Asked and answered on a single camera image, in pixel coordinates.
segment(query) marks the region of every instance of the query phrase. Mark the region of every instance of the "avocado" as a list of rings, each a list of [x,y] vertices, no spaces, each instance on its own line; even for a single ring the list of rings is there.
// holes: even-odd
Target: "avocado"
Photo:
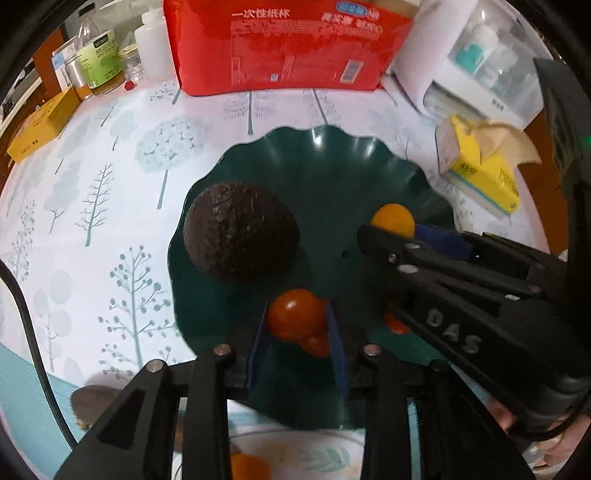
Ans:
[[[300,230],[289,208],[264,187],[215,183],[190,206],[183,228],[193,263],[223,281],[257,281],[296,253]]]

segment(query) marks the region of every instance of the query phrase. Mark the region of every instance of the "yellow tissue box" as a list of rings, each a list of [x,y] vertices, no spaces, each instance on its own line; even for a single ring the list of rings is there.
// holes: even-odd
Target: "yellow tissue box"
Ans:
[[[513,213],[521,204],[514,167],[501,151],[482,155],[471,130],[472,126],[457,116],[447,118],[437,128],[439,173],[493,213]]]
[[[19,163],[57,137],[80,105],[73,87],[59,93],[29,115],[7,149]]]

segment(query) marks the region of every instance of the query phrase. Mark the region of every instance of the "red package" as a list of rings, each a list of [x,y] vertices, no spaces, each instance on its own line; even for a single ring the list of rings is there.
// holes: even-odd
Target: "red package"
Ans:
[[[413,24],[335,0],[164,0],[181,89],[374,90]]]

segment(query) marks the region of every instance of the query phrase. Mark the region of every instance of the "dark green bowl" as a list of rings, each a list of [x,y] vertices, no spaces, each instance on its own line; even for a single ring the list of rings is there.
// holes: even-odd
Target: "dark green bowl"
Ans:
[[[207,186],[239,180],[263,185],[295,215],[301,239],[285,271],[255,284],[226,284],[199,271],[183,244],[185,215]],[[397,336],[382,324],[392,277],[357,247],[357,229],[386,203],[406,206],[418,223],[453,228],[449,204],[432,191],[422,170],[375,138],[335,127],[278,128],[235,145],[195,183],[168,249],[178,327],[195,354],[223,342],[236,325],[253,321],[256,305],[290,288],[334,300],[345,319],[399,358],[428,363],[438,353],[416,335]],[[362,427],[362,405],[343,401],[330,361],[273,339],[264,374],[249,406],[299,429]]]

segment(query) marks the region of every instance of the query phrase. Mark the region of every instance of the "orange tomato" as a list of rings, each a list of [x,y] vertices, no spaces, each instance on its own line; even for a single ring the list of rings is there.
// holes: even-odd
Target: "orange tomato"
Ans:
[[[230,457],[232,480],[271,480],[271,468],[259,458],[236,453]]]
[[[390,312],[384,313],[384,323],[388,327],[388,330],[396,335],[406,335],[412,332],[410,327],[397,320]]]
[[[414,237],[413,215],[402,205],[389,203],[378,210],[371,224],[388,232],[398,235]]]
[[[326,334],[317,335],[300,342],[301,349],[318,358],[330,357],[329,338]]]
[[[303,288],[288,290],[269,306],[267,328],[284,342],[303,342],[324,331],[324,303]]]

